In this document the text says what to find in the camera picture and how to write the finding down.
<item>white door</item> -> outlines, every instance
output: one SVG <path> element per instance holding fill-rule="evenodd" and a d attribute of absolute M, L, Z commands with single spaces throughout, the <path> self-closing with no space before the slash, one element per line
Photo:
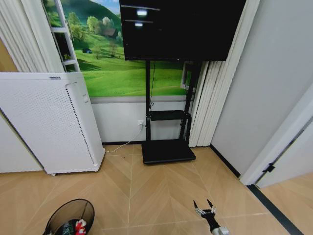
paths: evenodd
<path fill-rule="evenodd" d="M 263 188 L 284 180 L 313 172 L 313 123 L 312 119 L 299 132 L 299 136 L 274 163 L 275 169 L 267 172 L 256 184 Z"/>

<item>wastebasket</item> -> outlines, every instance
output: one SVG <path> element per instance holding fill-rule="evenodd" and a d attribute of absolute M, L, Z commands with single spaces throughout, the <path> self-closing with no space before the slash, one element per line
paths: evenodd
<path fill-rule="evenodd" d="M 75 224 L 80 219 L 86 221 L 86 234 L 88 234 L 94 220 L 93 205 L 86 199 L 75 199 L 66 202 L 53 213 L 43 235 L 62 234 L 65 224 Z"/>

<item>baseboard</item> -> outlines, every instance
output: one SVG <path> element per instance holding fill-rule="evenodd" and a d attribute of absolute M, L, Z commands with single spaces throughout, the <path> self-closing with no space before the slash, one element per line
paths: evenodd
<path fill-rule="evenodd" d="M 303 233 L 255 185 L 248 185 L 247 187 L 269 212 L 274 215 L 288 233 L 292 235 L 303 235 Z"/>
<path fill-rule="evenodd" d="M 231 172 L 234 173 L 234 175 L 239 178 L 240 173 L 233 167 L 232 164 L 229 163 L 229 161 L 226 160 L 226 158 L 211 144 L 210 148 L 216 153 L 217 156 L 225 163 L 225 165 L 231 170 Z"/>
<path fill-rule="evenodd" d="M 102 145 L 123 145 L 126 144 L 127 141 L 118 141 L 118 142 L 102 142 Z M 143 141 L 131 141 L 129 144 L 142 144 Z"/>

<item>robotic claw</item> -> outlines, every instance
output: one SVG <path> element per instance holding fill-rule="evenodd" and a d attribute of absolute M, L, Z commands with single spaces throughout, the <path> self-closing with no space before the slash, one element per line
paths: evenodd
<path fill-rule="evenodd" d="M 202 218 L 206 219 L 210 226 L 210 231 L 213 235 L 229 235 L 229 231 L 226 227 L 219 226 L 218 222 L 215 220 L 215 212 L 216 207 L 213 206 L 213 204 L 207 199 L 207 202 L 209 203 L 211 209 L 201 210 L 198 208 L 195 200 L 194 200 L 194 206 L 196 213 L 200 215 Z"/>

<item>white cable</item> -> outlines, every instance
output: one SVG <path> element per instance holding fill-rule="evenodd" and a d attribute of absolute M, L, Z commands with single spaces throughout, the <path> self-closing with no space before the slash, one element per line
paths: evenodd
<path fill-rule="evenodd" d="M 133 139 L 135 139 L 135 138 L 140 134 L 141 130 L 142 130 L 142 129 L 140 129 L 139 132 L 138 132 L 138 134 L 135 135 L 135 137 L 133 137 L 133 138 L 132 138 L 130 141 L 128 141 L 127 143 L 125 143 L 125 144 L 119 146 L 117 149 L 115 149 L 115 150 L 113 150 L 113 151 L 106 151 L 106 152 L 108 152 L 108 153 L 113 153 L 113 152 L 115 152 L 116 150 L 118 150 L 119 148 L 123 147 L 124 145 L 127 145 L 128 143 L 130 143 L 131 141 L 133 141 Z"/>

